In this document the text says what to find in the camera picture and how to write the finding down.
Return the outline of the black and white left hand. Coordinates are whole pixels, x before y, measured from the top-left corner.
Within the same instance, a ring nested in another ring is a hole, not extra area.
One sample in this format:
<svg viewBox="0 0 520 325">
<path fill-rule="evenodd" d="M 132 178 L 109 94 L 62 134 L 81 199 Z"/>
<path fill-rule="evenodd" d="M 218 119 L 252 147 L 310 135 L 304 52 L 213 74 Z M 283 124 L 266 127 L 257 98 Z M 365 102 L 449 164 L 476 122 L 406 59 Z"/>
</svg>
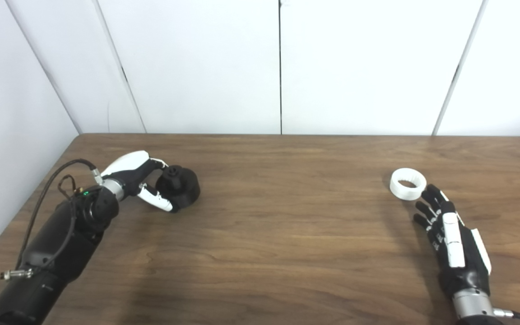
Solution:
<svg viewBox="0 0 520 325">
<path fill-rule="evenodd" d="M 147 177 L 156 170 L 168 171 L 169 165 L 163 160 L 150 157 L 145 150 L 131 152 L 114 160 L 98 177 L 99 185 L 110 190 L 117 201 L 127 197 L 139 197 L 148 204 L 165 212 L 177 213 L 181 210 L 155 187 L 147 183 Z"/>
</svg>

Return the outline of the black and white right hand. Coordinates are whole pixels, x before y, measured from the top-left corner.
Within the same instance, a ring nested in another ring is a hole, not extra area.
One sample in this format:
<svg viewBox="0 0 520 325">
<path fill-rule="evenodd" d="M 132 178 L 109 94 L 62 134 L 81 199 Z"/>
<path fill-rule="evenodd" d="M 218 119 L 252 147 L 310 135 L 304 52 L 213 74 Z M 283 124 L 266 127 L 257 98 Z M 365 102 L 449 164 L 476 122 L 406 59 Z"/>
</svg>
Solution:
<svg viewBox="0 0 520 325">
<path fill-rule="evenodd" d="M 415 203 L 416 224 L 427 233 L 439 264 L 439 285 L 452 298 L 466 289 L 491 294 L 490 261 L 477 230 L 466 227 L 454 203 L 438 187 L 427 185 Z"/>
</svg>

